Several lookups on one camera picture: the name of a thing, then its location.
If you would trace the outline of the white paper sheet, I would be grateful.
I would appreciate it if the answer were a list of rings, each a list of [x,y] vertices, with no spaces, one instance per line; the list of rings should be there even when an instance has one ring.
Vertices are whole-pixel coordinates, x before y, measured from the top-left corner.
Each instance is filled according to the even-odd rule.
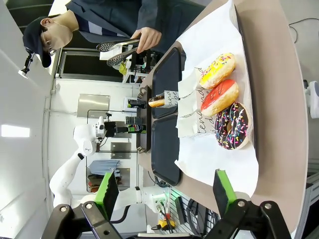
[[[241,149],[227,150],[214,134],[215,117],[203,116],[201,104],[208,90],[199,84],[205,69],[221,54],[232,53],[236,66],[230,78],[239,86],[237,102],[253,113],[250,81],[242,36],[239,32],[235,4],[225,4],[190,27],[178,42],[186,54],[182,80],[178,83],[178,117],[180,140],[175,164],[190,178],[213,185],[216,170],[223,170],[234,191],[252,196],[258,181],[259,164],[254,148],[253,130]]]

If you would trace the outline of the yellow iced sprinkle donut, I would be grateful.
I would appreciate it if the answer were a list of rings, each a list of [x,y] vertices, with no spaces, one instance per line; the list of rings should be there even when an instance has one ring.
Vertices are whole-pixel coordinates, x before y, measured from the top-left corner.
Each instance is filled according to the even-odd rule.
[[[205,89],[213,89],[225,80],[234,71],[235,67],[236,60],[232,53],[219,55],[201,74],[200,86]]]

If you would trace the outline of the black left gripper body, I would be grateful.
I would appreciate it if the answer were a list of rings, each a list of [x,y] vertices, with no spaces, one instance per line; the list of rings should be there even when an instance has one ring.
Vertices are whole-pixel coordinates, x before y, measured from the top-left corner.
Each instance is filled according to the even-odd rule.
[[[115,121],[105,121],[105,137],[114,137],[116,133],[126,133],[129,132],[127,126],[117,126]]]

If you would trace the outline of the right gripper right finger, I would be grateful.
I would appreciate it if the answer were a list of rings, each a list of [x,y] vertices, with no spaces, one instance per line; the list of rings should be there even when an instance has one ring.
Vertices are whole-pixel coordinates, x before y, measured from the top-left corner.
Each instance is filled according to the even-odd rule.
[[[263,201],[255,205],[248,194],[235,192],[226,171],[215,170],[213,194],[220,220],[205,239],[292,239],[278,204]]]

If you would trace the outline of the black plastic serving tray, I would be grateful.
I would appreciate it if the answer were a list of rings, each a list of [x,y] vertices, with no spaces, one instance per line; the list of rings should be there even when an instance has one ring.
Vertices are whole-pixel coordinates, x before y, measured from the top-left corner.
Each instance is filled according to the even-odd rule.
[[[179,184],[182,175],[182,171],[175,164],[179,156],[176,123],[177,116],[170,115],[154,121],[152,126],[152,172],[171,186]]]
[[[152,81],[152,96],[163,95],[164,91],[177,91],[178,82],[182,79],[182,68],[186,60],[184,52],[178,48],[172,48],[166,57],[160,62],[155,69]],[[174,114],[177,106],[173,108],[156,107],[152,108],[154,119],[163,118]]]

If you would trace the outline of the chocolate rainbow sprinkle donut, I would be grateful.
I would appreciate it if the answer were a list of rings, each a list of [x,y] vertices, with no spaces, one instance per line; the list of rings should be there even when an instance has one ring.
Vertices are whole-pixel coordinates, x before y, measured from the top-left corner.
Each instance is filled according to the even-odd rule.
[[[250,140],[252,128],[252,117],[239,102],[219,112],[215,119],[215,137],[219,146],[227,150],[243,148]]]

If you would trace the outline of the metal perforated serving tongs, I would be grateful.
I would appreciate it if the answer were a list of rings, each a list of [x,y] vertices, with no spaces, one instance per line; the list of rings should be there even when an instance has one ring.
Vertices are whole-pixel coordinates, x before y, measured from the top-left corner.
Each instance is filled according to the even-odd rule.
[[[118,41],[107,41],[103,42],[97,45],[96,49],[99,52],[109,52],[116,47],[123,47],[125,45],[132,45],[133,43],[138,43],[140,41],[140,36],[137,38],[131,38],[127,40],[118,40]],[[122,63],[124,60],[126,60],[127,57],[135,53],[137,50],[136,48],[133,48],[131,50],[125,51],[124,53],[120,53],[118,55],[115,55],[111,57],[110,59],[107,60],[107,65],[108,66],[116,66]]]

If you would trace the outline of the person in dark jacket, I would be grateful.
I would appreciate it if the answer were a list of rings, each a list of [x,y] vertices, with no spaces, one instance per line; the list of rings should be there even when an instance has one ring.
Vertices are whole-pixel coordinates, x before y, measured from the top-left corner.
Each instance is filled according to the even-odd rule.
[[[163,0],[164,18],[159,43],[151,50],[165,53],[204,10],[191,0]],[[131,39],[137,30],[142,0],[70,0],[63,14],[44,17],[79,31],[89,42],[102,43]]]

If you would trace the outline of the black tray under paper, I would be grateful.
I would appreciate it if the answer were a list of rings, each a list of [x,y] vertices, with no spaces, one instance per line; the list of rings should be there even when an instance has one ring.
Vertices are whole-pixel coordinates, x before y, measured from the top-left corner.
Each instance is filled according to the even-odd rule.
[[[247,44],[245,41],[245,34],[243,31],[243,27],[242,27],[243,25],[242,25],[242,21],[241,21],[241,18],[240,18],[240,15],[239,15],[239,12],[237,10],[236,5],[235,5],[235,12],[236,12],[236,18],[237,18],[238,27],[239,27],[239,33],[241,34],[241,38],[242,38],[242,42],[243,42],[244,55],[245,55],[248,78],[249,78],[250,95],[251,95],[251,102],[252,102],[252,116],[253,116],[253,124],[254,124],[253,142],[254,142],[255,154],[256,154],[256,157],[258,158],[259,157],[258,129],[257,129],[258,122],[257,122],[257,118],[254,116],[254,113],[257,112],[256,104],[255,104],[254,81],[253,81],[253,76],[252,76],[252,71],[251,71],[249,54],[247,51]]]

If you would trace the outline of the ceiling light panel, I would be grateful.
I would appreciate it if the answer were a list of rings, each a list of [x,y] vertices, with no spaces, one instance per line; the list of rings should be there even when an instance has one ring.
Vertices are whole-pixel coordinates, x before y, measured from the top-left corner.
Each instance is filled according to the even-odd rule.
[[[30,128],[2,124],[0,129],[0,135],[1,137],[27,138],[30,137]]]

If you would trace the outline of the yellow plug box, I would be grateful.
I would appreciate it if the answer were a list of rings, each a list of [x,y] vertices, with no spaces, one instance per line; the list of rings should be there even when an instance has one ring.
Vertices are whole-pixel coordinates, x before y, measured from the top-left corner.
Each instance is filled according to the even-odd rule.
[[[170,230],[174,230],[175,229],[175,222],[172,220],[169,220],[170,226],[168,225],[166,220],[159,220],[158,221],[158,225],[160,226],[160,230],[162,231],[170,231]]]

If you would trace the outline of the person's left hand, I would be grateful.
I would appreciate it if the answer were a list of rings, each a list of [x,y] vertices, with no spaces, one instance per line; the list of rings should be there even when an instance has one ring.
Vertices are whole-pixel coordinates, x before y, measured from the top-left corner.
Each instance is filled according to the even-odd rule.
[[[156,46],[161,39],[161,32],[150,28],[143,27],[134,32],[131,39],[140,37],[140,41],[137,48],[137,53],[140,54],[145,50],[148,50]]]

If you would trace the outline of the black cap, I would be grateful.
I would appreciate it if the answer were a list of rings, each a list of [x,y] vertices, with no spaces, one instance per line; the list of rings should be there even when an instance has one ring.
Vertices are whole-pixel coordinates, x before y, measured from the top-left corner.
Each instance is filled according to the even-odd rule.
[[[47,68],[51,65],[50,45],[48,45],[43,37],[43,29],[41,21],[44,17],[39,17],[32,21],[24,30],[23,44],[26,50],[40,56],[42,66]]]

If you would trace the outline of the chocolate glazed donut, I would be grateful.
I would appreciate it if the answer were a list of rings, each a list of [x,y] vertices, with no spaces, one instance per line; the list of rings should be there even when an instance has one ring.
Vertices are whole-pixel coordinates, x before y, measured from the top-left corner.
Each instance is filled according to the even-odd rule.
[[[148,104],[152,108],[162,107],[165,105],[164,95],[155,96],[149,99]]]

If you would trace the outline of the red iced donut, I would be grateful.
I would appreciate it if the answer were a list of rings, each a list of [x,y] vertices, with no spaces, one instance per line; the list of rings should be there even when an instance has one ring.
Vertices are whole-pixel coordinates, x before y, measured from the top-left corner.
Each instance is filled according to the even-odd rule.
[[[226,79],[213,88],[205,97],[200,111],[211,117],[230,106],[239,95],[239,86],[232,79]]]

